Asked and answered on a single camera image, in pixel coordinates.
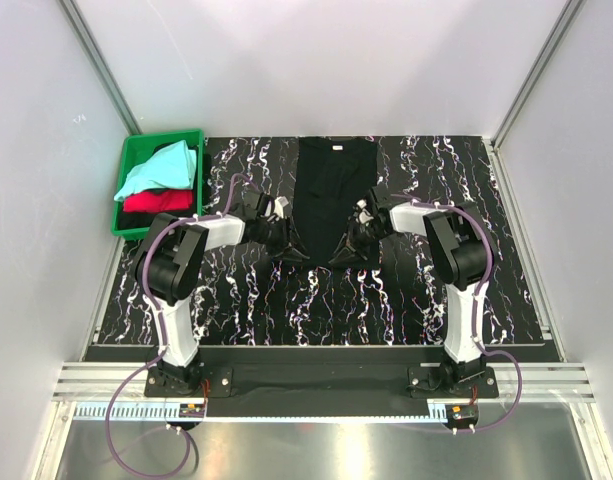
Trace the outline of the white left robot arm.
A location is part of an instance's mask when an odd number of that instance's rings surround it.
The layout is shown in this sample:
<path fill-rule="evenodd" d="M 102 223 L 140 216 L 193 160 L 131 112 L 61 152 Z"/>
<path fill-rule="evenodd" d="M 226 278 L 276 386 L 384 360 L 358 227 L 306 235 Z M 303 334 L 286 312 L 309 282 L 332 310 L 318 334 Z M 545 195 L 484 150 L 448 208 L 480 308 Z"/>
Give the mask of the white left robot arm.
<path fill-rule="evenodd" d="M 288 214 L 288 200 L 248 192 L 224 213 L 181 218 L 155 216 L 133 263 L 133 275 L 156 317 L 158 365 L 167 384 L 182 396 L 201 386 L 202 372 L 193 336 L 190 297 L 197 288 L 204 254 L 246 243 L 265 247 L 273 258 L 304 263 L 309 259 Z"/>

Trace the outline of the red t shirt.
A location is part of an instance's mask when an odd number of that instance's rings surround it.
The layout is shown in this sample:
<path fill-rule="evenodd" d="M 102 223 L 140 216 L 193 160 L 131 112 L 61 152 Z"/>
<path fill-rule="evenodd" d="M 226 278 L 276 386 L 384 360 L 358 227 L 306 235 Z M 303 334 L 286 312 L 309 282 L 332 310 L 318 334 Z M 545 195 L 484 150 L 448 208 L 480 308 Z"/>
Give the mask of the red t shirt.
<path fill-rule="evenodd" d="M 193 204 L 192 190 L 157 189 L 133 194 L 125 199 L 122 209 L 127 213 L 161 213 L 185 210 Z"/>

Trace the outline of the black t shirt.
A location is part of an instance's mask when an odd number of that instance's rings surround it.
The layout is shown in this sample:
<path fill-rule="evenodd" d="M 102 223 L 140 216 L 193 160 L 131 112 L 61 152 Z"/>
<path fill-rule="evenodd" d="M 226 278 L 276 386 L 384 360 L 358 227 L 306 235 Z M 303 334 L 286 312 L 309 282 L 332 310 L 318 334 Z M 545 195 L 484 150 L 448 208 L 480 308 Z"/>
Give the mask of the black t shirt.
<path fill-rule="evenodd" d="M 356 202 L 377 185 L 378 145 L 363 138 L 298 142 L 292 221 L 308 267 L 330 266 Z"/>

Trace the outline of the left aluminium corner post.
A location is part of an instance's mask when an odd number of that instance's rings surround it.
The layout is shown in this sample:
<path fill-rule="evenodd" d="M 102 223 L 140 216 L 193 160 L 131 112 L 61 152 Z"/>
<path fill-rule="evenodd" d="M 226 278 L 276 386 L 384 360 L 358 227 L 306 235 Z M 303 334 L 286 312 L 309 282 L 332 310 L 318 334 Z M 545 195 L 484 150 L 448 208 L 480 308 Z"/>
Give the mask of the left aluminium corner post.
<path fill-rule="evenodd" d="M 85 55 L 90 61 L 93 70 L 100 80 L 102 87 L 116 113 L 119 115 L 124 127 L 131 135 L 141 134 L 142 129 L 77 2 L 73 0 L 58 0 L 57 3 L 64 13 L 73 33 L 77 37 Z"/>

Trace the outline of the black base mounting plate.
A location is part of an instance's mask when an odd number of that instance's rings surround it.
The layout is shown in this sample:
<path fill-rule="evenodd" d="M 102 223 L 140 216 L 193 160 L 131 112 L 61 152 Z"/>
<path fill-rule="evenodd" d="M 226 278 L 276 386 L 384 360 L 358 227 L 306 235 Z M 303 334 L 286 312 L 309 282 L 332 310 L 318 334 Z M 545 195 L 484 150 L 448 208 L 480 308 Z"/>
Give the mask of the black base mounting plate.
<path fill-rule="evenodd" d="M 429 400 L 499 396 L 494 371 L 478 362 L 457 380 L 440 347 L 203 347 L 182 377 L 153 368 L 151 397 L 207 398 L 248 413 L 276 410 L 404 413 Z"/>

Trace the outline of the black marble pattern mat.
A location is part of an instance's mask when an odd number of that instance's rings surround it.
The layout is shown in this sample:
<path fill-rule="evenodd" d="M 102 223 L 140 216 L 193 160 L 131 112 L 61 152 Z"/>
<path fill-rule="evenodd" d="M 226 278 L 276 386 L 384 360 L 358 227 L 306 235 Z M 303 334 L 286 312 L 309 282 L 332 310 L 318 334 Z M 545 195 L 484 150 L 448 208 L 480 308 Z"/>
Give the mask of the black marble pattern mat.
<path fill-rule="evenodd" d="M 379 137 L 376 145 L 377 180 L 390 192 L 477 205 L 497 251 L 485 339 L 540 344 L 540 320 L 483 139 Z M 205 345 L 435 345 L 448 320 L 426 240 L 397 235 L 382 242 L 373 270 L 292 267 L 255 244 L 212 250 L 191 312 Z"/>

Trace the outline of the green plastic bin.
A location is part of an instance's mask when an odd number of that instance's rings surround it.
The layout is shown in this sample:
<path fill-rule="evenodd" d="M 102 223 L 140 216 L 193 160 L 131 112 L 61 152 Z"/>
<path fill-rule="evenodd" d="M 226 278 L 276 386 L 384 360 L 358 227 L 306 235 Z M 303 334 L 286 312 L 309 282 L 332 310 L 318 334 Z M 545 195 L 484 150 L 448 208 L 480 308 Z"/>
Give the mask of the green plastic bin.
<path fill-rule="evenodd" d="M 197 207 L 197 212 L 195 214 L 201 214 L 204 134 L 200 129 L 134 135 L 128 137 L 124 142 L 121 156 L 118 190 L 124 184 L 128 172 L 134 166 L 146 162 L 158 150 L 181 140 L 185 140 L 188 146 L 198 153 L 197 173 L 195 176 L 195 182 L 193 187 L 188 190 L 192 190 L 194 194 L 194 200 L 192 205 Z M 144 239 L 147 236 L 148 229 L 150 226 L 148 228 L 139 228 L 132 230 L 116 229 L 118 214 L 120 211 L 123 211 L 123 202 L 115 202 L 113 220 L 111 223 L 112 234 L 115 236 L 122 237 L 126 241 L 139 241 Z"/>

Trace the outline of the black folded shirt in bin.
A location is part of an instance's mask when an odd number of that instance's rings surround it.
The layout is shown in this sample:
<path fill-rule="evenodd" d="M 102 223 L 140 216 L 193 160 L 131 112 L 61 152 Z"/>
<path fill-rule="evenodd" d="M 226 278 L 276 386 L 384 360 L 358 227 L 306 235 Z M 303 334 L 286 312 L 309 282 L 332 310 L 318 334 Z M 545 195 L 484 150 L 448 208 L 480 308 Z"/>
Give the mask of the black folded shirt in bin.
<path fill-rule="evenodd" d="M 197 212 L 197 207 L 191 205 L 187 209 L 182 210 L 167 210 L 166 214 L 170 214 L 174 217 L 190 217 Z M 117 217 L 116 229 L 117 230 L 132 230 L 139 228 L 148 228 L 153 219 L 157 216 L 157 213 L 148 212 L 124 212 L 120 211 Z"/>

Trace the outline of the aluminium corner post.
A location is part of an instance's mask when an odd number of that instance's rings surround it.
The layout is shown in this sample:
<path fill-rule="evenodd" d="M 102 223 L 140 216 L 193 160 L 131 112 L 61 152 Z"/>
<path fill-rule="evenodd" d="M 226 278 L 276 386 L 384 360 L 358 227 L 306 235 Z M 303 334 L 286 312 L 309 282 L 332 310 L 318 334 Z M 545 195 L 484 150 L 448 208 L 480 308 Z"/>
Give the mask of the aluminium corner post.
<path fill-rule="evenodd" d="M 585 0 L 567 0 L 559 13 L 554 25 L 548 33 L 542 47 L 533 61 L 525 79 L 515 95 L 500 126 L 491 137 L 490 143 L 494 151 L 501 149 L 510 134 L 533 91 L 540 82 L 549 64 L 555 57 L 568 31 L 572 28 L 577 16 L 585 6 Z"/>
<path fill-rule="evenodd" d="M 85 55 L 90 61 L 93 70 L 100 80 L 102 87 L 116 113 L 119 115 L 124 127 L 131 135 L 141 134 L 142 129 L 77 2 L 73 0 L 58 0 L 57 3 L 64 13 L 73 33 L 77 37 Z"/>

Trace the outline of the right aluminium corner post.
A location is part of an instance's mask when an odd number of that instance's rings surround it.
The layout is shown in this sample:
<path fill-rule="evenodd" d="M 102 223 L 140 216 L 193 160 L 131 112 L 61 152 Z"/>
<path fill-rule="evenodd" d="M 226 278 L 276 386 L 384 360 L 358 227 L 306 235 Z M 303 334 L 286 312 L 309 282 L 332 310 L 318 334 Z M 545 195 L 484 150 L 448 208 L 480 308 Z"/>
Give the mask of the right aluminium corner post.
<path fill-rule="evenodd" d="M 540 82 L 549 64 L 555 57 L 568 31 L 572 28 L 577 16 L 585 6 L 585 0 L 567 0 L 559 13 L 554 25 L 548 33 L 542 47 L 533 61 L 525 79 L 515 95 L 500 126 L 491 137 L 490 143 L 494 151 L 501 149 L 510 134 L 533 91 Z"/>

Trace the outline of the aluminium frame rail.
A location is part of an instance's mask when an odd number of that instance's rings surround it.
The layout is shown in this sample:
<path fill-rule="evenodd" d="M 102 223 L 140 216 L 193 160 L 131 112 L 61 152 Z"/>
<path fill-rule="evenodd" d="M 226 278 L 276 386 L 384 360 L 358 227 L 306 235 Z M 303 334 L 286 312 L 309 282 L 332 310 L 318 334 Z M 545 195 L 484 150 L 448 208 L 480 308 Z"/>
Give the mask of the aluminium frame rail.
<path fill-rule="evenodd" d="M 118 362 L 64 363 L 53 392 L 54 400 L 108 400 L 122 382 L 143 364 Z"/>

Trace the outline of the light blue t shirt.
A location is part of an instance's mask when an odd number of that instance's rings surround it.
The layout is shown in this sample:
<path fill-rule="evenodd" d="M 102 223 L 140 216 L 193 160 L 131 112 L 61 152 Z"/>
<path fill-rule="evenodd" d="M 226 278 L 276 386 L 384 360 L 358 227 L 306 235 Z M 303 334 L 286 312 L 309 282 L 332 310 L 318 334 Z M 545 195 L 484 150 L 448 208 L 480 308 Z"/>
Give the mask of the light blue t shirt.
<path fill-rule="evenodd" d="M 198 153 L 185 140 L 168 145 L 134 166 L 114 196 L 115 202 L 153 189 L 188 190 L 195 182 Z"/>

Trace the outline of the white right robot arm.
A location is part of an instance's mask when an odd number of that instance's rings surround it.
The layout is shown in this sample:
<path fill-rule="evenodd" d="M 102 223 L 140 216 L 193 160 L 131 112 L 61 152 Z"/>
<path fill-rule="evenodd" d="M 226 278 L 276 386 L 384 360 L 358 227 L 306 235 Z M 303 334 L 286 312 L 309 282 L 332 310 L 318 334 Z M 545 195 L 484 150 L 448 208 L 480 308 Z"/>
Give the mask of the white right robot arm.
<path fill-rule="evenodd" d="M 495 263 L 489 229 L 472 201 L 423 203 L 373 187 L 353 207 L 329 263 L 364 261 L 373 245 L 395 233 L 427 240 L 434 269 L 447 291 L 444 350 L 453 363 L 440 371 L 440 384 L 449 395 L 462 396 L 476 383 L 467 363 L 483 356 L 483 299 Z"/>

